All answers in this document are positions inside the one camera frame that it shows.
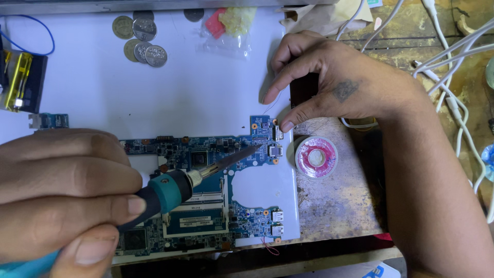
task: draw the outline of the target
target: solder wire spool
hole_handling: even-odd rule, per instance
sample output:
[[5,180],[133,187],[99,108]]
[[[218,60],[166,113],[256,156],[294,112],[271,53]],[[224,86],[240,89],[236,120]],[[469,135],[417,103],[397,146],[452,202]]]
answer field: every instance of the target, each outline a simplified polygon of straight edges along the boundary
[[331,175],[338,164],[338,151],[328,138],[300,137],[295,140],[295,165],[304,176],[320,180]]

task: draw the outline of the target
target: fingernail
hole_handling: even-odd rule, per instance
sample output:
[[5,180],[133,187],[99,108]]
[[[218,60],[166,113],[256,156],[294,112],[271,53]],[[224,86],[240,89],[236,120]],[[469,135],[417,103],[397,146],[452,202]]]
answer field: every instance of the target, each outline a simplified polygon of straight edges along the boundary
[[288,131],[290,131],[290,129],[294,126],[294,124],[292,122],[286,122],[282,127],[281,127],[281,131],[283,131],[284,133],[287,133]]
[[92,265],[104,260],[113,254],[115,237],[112,238],[85,238],[77,248],[76,263]]
[[146,201],[143,198],[132,196],[127,199],[128,212],[132,215],[139,215],[146,210]]

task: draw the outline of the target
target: tattoo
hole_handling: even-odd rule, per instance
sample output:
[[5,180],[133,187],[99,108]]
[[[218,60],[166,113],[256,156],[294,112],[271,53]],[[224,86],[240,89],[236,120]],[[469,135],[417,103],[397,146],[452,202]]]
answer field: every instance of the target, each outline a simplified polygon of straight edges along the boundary
[[349,96],[353,94],[359,88],[358,82],[353,82],[350,79],[347,79],[343,82],[340,82],[333,89],[333,95],[338,99],[340,103],[343,103]]

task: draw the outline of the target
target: white board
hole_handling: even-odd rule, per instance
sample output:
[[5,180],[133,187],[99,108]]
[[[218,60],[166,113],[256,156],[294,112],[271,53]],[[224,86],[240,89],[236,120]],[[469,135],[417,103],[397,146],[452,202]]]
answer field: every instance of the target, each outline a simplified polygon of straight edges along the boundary
[[[282,119],[290,109],[289,88],[276,104],[260,104],[273,79],[269,59],[285,34],[279,24],[284,15],[275,9],[257,10],[250,30],[250,61],[196,52],[204,41],[199,37],[201,23],[189,22],[182,11],[155,11],[158,35],[151,43],[168,53],[162,68],[124,56],[126,40],[113,34],[112,22],[119,15],[132,17],[131,12],[38,15],[56,43],[40,112],[67,113],[71,128],[100,129],[120,139],[249,134],[251,115],[262,115],[271,107],[266,115]],[[26,49],[50,50],[49,36],[36,22],[9,17],[3,30],[5,25],[11,38]],[[0,110],[0,142],[31,134],[27,118],[26,113]],[[291,132],[285,135],[284,150],[292,140]],[[146,183],[157,158],[131,157],[131,163]],[[233,199],[249,207],[279,206],[285,212],[282,240],[299,238],[295,182],[295,170],[285,156],[278,165],[237,172]],[[259,243],[259,237],[236,241],[237,246]]]

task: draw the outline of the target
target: metal frame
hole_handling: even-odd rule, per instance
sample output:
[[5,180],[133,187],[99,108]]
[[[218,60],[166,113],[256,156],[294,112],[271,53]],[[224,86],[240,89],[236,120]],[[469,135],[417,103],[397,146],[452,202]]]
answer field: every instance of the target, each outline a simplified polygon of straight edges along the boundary
[[333,4],[339,0],[0,0],[0,13],[52,14],[216,8],[233,6],[283,6]]

